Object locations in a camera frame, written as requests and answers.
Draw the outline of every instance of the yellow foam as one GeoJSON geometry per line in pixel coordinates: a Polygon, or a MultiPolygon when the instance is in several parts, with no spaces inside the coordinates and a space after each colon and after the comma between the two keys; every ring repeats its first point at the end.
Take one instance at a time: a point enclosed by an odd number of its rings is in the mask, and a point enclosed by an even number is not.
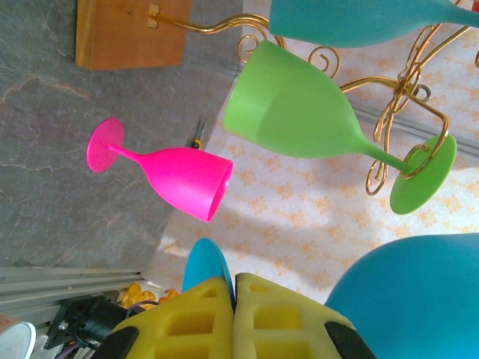
{"type": "Polygon", "coordinates": [[[113,331],[140,334],[127,359],[231,359],[233,309],[228,286],[211,278],[164,304],[128,318],[113,331]]]}
{"type": "Polygon", "coordinates": [[[324,327],[351,322],[303,295],[253,274],[237,275],[234,359],[341,359],[324,327]]]}

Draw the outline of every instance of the wine glass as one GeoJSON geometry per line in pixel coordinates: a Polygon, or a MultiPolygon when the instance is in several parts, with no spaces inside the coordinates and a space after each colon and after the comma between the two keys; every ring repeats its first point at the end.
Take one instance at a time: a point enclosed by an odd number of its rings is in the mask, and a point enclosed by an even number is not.
{"type": "Polygon", "coordinates": [[[449,0],[272,0],[271,33],[331,47],[384,43],[440,22],[479,27],[479,14],[449,0]]]}
{"type": "Polygon", "coordinates": [[[117,118],[104,120],[93,132],[87,163],[94,172],[108,170],[118,156],[138,163],[155,192],[173,207],[210,222],[233,174],[229,159],[188,147],[172,147],[141,155],[124,149],[125,134],[117,118]]]}
{"type": "Polygon", "coordinates": [[[228,102],[225,130],[272,152],[302,159],[362,153],[401,172],[391,193],[391,208],[410,213],[426,203],[444,182],[457,151],[445,138],[427,166],[407,179],[427,159],[439,140],[431,138],[407,161],[371,143],[341,89],[322,71],[265,40],[253,52],[228,102]]]}
{"type": "Polygon", "coordinates": [[[477,233],[399,239],[353,264],[325,305],[378,358],[476,358],[478,254],[477,233]]]}

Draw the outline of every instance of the gold metal rack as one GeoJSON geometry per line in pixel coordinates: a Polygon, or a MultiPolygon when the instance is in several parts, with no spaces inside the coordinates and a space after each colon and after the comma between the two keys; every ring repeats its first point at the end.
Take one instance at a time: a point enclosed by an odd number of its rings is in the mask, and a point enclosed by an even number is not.
{"type": "MultiPolygon", "coordinates": [[[[457,0],[456,5],[458,5],[462,0],[457,0]]],[[[260,35],[263,39],[267,39],[267,32],[269,32],[269,20],[259,16],[254,15],[252,13],[244,13],[236,16],[228,17],[227,19],[212,25],[212,26],[203,26],[198,25],[192,22],[180,21],[176,19],[171,19],[166,16],[162,16],[159,9],[150,9],[148,14],[149,24],[148,26],[154,27],[155,23],[157,22],[164,22],[170,25],[174,25],[180,28],[185,28],[189,31],[201,33],[201,34],[217,34],[221,31],[227,30],[229,28],[236,28],[240,26],[248,26],[257,31],[259,31],[260,35]]],[[[376,123],[374,132],[373,132],[373,139],[375,142],[380,142],[382,140],[382,145],[384,147],[384,151],[389,153],[390,147],[390,140],[391,140],[391,129],[394,122],[394,117],[396,114],[400,113],[409,101],[412,101],[416,105],[422,107],[426,111],[433,114],[440,120],[442,125],[442,129],[440,132],[439,140],[437,141],[435,147],[429,154],[429,156],[424,160],[424,162],[416,168],[410,174],[400,174],[405,179],[411,179],[415,175],[419,174],[431,161],[432,158],[438,153],[439,149],[441,148],[442,144],[444,143],[446,136],[448,135],[449,131],[449,118],[441,111],[437,110],[436,108],[428,105],[427,102],[431,98],[431,90],[428,86],[420,83],[421,74],[423,71],[424,66],[433,58],[435,57],[441,50],[443,50],[447,45],[455,41],[459,38],[462,34],[470,29],[470,27],[465,26],[462,27],[460,30],[453,33],[450,37],[448,37],[445,41],[440,43],[435,48],[431,49],[429,53],[425,55],[425,51],[430,44],[431,39],[437,33],[437,31],[441,28],[442,24],[431,25],[424,28],[421,33],[418,35],[416,41],[414,42],[409,56],[406,61],[406,66],[404,70],[401,71],[397,75],[397,79],[384,77],[384,76],[368,76],[361,79],[356,79],[354,81],[348,82],[344,85],[341,85],[340,88],[344,93],[352,91],[356,88],[360,88],[361,86],[368,85],[368,84],[381,84],[387,88],[392,90],[392,98],[387,104],[387,106],[382,111],[379,119],[376,123]],[[420,93],[424,93],[423,97],[418,97],[420,93]]],[[[245,40],[250,39],[255,42],[255,46],[260,43],[260,40],[256,35],[247,34],[238,42],[237,45],[237,52],[238,56],[241,61],[246,62],[247,54],[254,51],[254,49],[250,49],[247,51],[242,51],[242,46],[245,40]]],[[[283,37],[274,36],[276,43],[283,49],[287,49],[286,41],[283,37]]],[[[336,63],[335,68],[333,71],[330,69],[331,61],[328,56],[324,55],[324,53],[320,53],[319,56],[325,61],[325,66],[321,70],[323,72],[332,72],[330,75],[331,78],[334,78],[338,71],[341,68],[341,59],[338,52],[327,46],[318,46],[315,48],[308,57],[308,62],[312,63],[314,55],[317,52],[323,52],[324,50],[331,52],[335,60],[333,62],[336,63]]],[[[475,64],[479,67],[479,52],[475,58],[475,64]]],[[[405,157],[405,161],[408,161],[409,158],[419,150],[429,150],[427,145],[419,144],[414,146],[405,157]]],[[[388,177],[388,166],[378,160],[375,160],[373,164],[370,166],[369,171],[367,172],[366,177],[366,192],[369,195],[377,194],[381,188],[384,186],[385,181],[388,177]],[[372,180],[373,178],[376,180],[377,184],[376,187],[373,188],[372,180]]]]}

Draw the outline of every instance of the gray stone surface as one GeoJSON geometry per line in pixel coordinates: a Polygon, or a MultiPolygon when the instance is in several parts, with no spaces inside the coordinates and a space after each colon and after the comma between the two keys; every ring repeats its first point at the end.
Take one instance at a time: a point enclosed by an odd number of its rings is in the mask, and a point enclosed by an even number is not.
{"type": "MultiPolygon", "coordinates": [[[[241,8],[196,0],[192,20],[241,8]]],[[[181,67],[92,72],[74,64],[75,26],[76,0],[0,5],[0,266],[142,269],[171,208],[129,160],[89,171],[89,136],[113,116],[131,150],[183,146],[200,115],[216,118],[240,33],[189,34],[181,67]]]]}

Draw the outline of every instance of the pink wine glass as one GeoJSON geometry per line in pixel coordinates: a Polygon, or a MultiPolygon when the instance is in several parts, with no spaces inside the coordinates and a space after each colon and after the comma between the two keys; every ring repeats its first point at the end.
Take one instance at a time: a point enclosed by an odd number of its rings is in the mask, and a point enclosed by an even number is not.
{"type": "Polygon", "coordinates": [[[125,131],[117,118],[104,120],[91,135],[87,163],[94,172],[108,170],[118,155],[143,168],[156,193],[173,207],[210,222],[225,196],[233,162],[189,147],[140,155],[123,146],[125,131]]]}

